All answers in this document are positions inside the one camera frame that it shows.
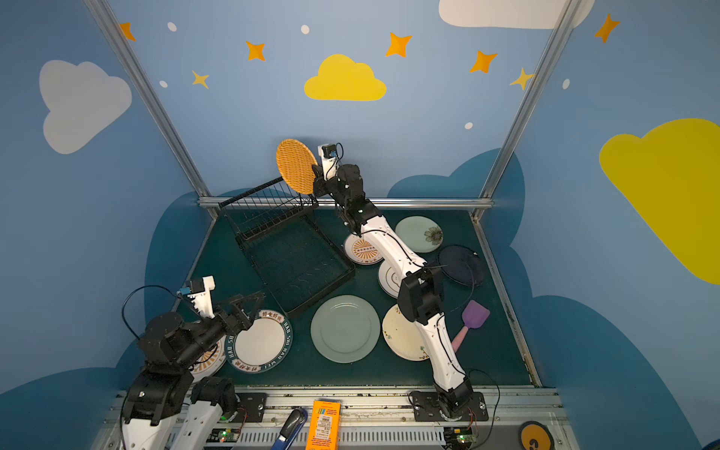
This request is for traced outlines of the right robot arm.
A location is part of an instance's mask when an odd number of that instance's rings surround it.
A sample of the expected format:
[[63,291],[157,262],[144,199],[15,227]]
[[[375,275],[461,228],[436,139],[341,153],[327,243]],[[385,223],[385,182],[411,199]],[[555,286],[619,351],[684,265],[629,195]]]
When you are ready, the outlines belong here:
[[356,165],[324,169],[313,164],[310,176],[312,193],[330,195],[352,233],[373,245],[395,270],[399,277],[397,304],[423,339],[442,413],[453,419],[461,416],[474,398],[474,390],[447,331],[441,268],[429,265],[402,242],[386,217],[366,197]]

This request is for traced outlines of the dark navy plate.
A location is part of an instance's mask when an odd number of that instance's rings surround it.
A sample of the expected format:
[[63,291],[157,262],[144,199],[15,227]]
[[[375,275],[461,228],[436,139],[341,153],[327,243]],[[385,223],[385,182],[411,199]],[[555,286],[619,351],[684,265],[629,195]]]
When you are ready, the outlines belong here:
[[441,249],[437,256],[442,273],[452,281],[466,287],[477,287],[488,276],[485,261],[468,247],[449,245]]

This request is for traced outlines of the purple pink spatula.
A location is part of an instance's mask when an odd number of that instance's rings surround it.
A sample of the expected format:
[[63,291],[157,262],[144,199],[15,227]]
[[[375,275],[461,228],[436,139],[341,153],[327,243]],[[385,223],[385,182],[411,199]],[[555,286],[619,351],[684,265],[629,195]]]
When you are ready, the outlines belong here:
[[476,300],[469,300],[464,307],[454,307],[453,309],[450,309],[450,313],[454,313],[460,308],[462,308],[460,316],[463,321],[463,327],[452,339],[451,345],[455,353],[459,350],[459,348],[461,348],[468,332],[483,326],[483,324],[487,322],[489,316],[491,316],[491,311],[487,307],[478,303]]

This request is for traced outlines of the large plain green plate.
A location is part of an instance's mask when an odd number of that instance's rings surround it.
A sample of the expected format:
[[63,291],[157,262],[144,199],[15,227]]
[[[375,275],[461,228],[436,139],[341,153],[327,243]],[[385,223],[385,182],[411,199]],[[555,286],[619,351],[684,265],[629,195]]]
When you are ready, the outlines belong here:
[[354,295],[325,301],[315,312],[310,334],[315,349],[339,364],[364,359],[377,345],[381,324],[376,309]]

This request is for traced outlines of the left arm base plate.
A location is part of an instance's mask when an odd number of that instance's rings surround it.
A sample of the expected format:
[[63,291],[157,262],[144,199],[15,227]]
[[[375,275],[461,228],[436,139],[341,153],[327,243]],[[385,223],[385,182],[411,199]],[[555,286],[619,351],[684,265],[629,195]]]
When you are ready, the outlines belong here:
[[237,410],[232,423],[262,423],[266,410],[266,393],[238,392],[236,398]]

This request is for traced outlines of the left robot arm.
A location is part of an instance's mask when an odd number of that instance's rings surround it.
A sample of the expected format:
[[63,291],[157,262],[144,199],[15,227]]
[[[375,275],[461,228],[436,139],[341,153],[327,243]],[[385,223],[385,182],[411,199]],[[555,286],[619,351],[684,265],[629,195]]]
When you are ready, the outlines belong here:
[[144,367],[127,390],[120,415],[124,449],[164,449],[187,396],[190,405],[172,448],[204,448],[221,416],[237,412],[238,400],[230,379],[207,376],[196,382],[191,369],[217,350],[221,339],[250,330],[263,301],[264,293],[255,292],[215,307],[208,294],[190,294],[196,322],[171,311],[146,326],[138,339]]

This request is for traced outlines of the cream floral plate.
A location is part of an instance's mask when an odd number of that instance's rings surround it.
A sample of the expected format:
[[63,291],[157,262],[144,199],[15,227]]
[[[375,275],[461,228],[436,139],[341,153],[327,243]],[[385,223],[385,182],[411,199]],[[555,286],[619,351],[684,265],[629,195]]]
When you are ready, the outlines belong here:
[[414,362],[429,360],[420,332],[403,316],[398,305],[393,305],[385,314],[382,335],[396,356]]

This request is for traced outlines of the white plate orange sunburst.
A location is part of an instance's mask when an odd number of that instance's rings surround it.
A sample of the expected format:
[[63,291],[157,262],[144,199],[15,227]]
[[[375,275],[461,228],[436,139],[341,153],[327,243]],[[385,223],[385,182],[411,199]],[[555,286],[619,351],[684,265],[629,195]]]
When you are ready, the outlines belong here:
[[382,254],[375,249],[367,240],[350,234],[344,244],[343,249],[346,256],[355,264],[360,266],[373,266],[384,260]]

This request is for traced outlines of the blue black handled tool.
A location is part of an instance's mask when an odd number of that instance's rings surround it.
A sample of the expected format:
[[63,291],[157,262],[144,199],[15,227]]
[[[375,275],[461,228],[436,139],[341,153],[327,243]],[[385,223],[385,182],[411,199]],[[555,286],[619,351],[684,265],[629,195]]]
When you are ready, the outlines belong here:
[[288,450],[300,431],[302,431],[307,420],[308,413],[304,408],[294,408],[282,426],[279,436],[273,443],[271,449]]

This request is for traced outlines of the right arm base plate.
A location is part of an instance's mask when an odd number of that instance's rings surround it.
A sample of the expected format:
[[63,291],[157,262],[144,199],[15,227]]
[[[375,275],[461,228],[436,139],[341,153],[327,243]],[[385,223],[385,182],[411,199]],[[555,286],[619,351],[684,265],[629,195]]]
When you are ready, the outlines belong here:
[[416,422],[488,422],[489,411],[482,393],[453,405],[441,399],[437,392],[411,391],[408,400]]

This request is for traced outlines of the yellow black tape roll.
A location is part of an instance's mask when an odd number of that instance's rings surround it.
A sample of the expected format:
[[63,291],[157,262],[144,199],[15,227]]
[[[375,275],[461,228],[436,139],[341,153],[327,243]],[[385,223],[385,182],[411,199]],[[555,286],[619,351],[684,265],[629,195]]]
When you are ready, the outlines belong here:
[[555,440],[551,432],[537,421],[528,421],[519,427],[519,444],[523,450],[555,449]]

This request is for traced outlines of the pale green floral plate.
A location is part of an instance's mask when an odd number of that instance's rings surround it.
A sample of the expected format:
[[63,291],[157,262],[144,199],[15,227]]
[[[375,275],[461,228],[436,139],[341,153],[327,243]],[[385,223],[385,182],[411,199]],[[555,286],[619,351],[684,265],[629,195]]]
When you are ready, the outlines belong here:
[[395,232],[415,253],[436,251],[444,241],[442,228],[434,220],[423,216],[405,217],[397,224]]

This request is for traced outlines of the sunburst plate at left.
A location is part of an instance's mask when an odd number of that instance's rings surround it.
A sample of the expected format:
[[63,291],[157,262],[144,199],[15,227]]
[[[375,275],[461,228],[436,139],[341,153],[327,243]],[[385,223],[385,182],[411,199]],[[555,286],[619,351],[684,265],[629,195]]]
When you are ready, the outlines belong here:
[[226,362],[225,341],[226,337],[222,337],[212,349],[205,352],[193,365],[191,368],[193,382],[200,382],[203,378],[211,377],[222,368]]

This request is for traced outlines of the yellow woven wicker plate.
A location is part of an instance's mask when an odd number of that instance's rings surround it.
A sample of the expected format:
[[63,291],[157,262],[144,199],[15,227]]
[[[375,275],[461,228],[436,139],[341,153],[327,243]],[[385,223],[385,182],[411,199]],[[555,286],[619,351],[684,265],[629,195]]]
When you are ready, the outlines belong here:
[[316,175],[313,167],[317,160],[303,142],[282,141],[277,147],[276,161],[281,177],[290,188],[300,194],[314,194]]

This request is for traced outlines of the white plate green lettered rim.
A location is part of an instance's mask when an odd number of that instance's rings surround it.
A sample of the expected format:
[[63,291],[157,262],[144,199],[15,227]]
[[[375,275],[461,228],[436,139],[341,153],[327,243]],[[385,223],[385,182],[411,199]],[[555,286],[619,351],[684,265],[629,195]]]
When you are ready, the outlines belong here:
[[260,374],[277,367],[288,356],[294,340],[290,321],[280,312],[261,309],[249,330],[225,342],[228,364],[237,371]]

